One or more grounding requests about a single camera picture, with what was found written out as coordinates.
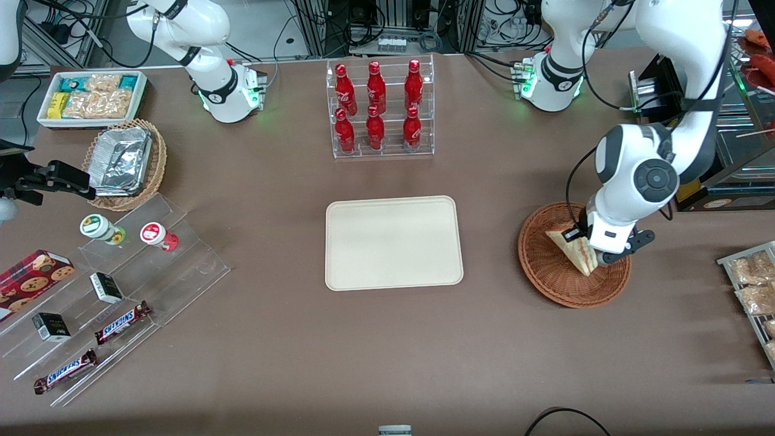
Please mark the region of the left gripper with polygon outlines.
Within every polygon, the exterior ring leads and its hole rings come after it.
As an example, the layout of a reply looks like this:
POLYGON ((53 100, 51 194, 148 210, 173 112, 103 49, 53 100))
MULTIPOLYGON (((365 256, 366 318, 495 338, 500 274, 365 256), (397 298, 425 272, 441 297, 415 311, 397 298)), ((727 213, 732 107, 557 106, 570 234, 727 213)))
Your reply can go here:
POLYGON ((587 244, 597 250, 595 259, 598 267, 608 265, 606 253, 622 254, 625 251, 628 238, 636 226, 634 220, 615 220, 599 212, 571 212, 570 218, 569 242, 586 237, 587 244))

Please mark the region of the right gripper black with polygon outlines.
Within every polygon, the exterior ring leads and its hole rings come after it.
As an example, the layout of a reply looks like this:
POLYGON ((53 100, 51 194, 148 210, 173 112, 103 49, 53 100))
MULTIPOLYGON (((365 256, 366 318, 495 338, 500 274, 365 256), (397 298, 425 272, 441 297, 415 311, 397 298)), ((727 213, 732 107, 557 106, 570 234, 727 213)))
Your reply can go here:
POLYGON ((27 190, 18 185, 28 176, 36 174, 39 165, 30 163, 27 154, 35 147, 15 144, 7 140, 1 141, 1 197, 2 199, 21 200, 27 203, 42 203, 44 196, 38 191, 63 191, 86 200, 95 200, 94 188, 78 188, 68 184, 88 184, 90 177, 87 172, 75 168, 64 161, 51 160, 46 167, 46 177, 52 185, 27 184, 27 190))

